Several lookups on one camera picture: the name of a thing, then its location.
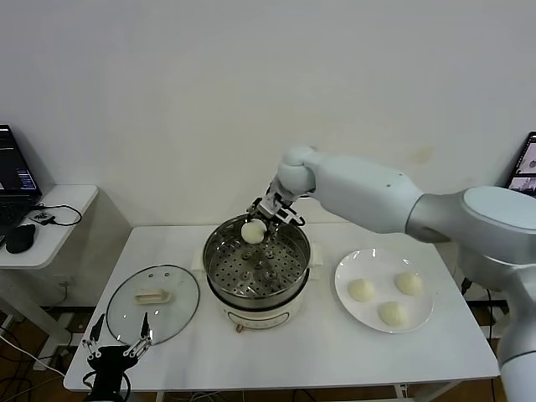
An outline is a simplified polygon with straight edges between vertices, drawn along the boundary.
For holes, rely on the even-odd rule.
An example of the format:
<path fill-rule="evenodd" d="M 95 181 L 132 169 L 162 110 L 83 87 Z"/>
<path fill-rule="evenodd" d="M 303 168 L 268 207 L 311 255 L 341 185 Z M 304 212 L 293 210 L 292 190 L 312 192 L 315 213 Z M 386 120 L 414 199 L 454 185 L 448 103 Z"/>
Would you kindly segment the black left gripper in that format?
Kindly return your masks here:
<path fill-rule="evenodd" d="M 90 330 L 89 337 L 83 338 L 82 346 L 87 350 L 90 367 L 95 371 L 96 378 L 109 375 L 122 378 L 122 374 L 130 368 L 131 358 L 141 358 L 152 346 L 152 330 L 148 321 L 148 313 L 143 316 L 140 337 L 130 347 L 126 345 L 104 346 L 98 349 L 101 330 L 105 321 L 102 313 Z"/>

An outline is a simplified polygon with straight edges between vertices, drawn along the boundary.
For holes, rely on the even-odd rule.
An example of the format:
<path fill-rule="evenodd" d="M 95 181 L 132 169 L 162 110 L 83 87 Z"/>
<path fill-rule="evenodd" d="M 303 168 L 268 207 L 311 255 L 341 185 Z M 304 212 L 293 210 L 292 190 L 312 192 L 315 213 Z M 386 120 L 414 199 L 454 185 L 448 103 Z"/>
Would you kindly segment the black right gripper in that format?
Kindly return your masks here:
<path fill-rule="evenodd" d="M 270 185 L 260 199 L 246 209 L 246 222 L 265 217 L 265 238 L 274 239 L 284 224 L 303 226 L 303 217 L 292 207 L 299 195 L 288 192 L 279 185 Z"/>

